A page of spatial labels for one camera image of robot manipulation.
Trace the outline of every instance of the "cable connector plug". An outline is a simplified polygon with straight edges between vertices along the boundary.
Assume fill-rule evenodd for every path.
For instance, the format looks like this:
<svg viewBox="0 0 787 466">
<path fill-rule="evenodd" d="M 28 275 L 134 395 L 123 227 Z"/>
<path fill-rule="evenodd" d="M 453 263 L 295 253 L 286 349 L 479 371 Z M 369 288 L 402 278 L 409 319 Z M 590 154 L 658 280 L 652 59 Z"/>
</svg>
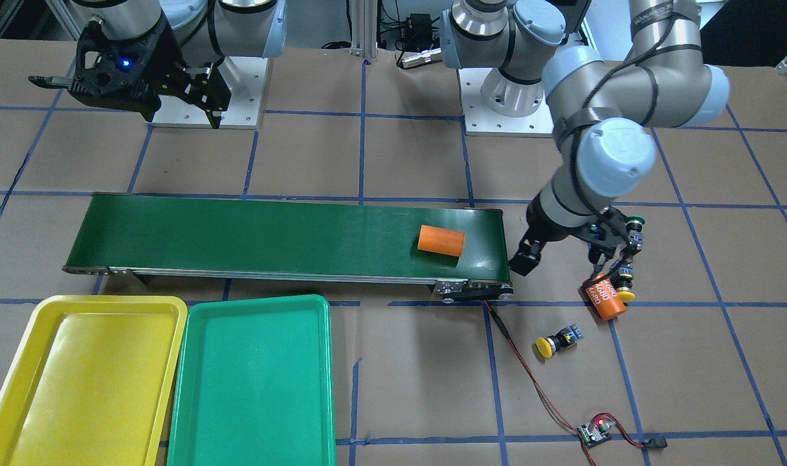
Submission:
<svg viewBox="0 0 787 466">
<path fill-rule="evenodd" d="M 646 449 L 665 449 L 667 448 L 667 439 L 664 437 L 654 437 L 644 442 Z"/>
</svg>

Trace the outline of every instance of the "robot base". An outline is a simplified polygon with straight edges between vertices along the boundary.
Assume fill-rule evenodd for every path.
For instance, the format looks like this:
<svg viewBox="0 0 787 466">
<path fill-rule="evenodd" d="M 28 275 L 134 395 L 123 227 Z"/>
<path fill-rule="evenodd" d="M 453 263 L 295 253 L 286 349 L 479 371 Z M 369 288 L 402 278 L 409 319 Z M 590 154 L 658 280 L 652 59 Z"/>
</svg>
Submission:
<svg viewBox="0 0 787 466">
<path fill-rule="evenodd" d="M 220 66 L 230 85 L 230 108 L 221 114 L 220 129 L 256 129 L 261 117 L 264 86 L 267 83 L 266 58 L 228 56 Z M 203 110 L 171 95 L 161 96 L 151 125 L 164 128 L 209 128 Z"/>
<path fill-rule="evenodd" d="M 550 138 L 553 124 L 546 101 L 538 110 L 523 118 L 500 115 L 485 104 L 480 88 L 491 68 L 464 68 L 459 70 L 460 98 L 465 115 L 465 134 L 468 136 L 520 136 Z"/>
</svg>

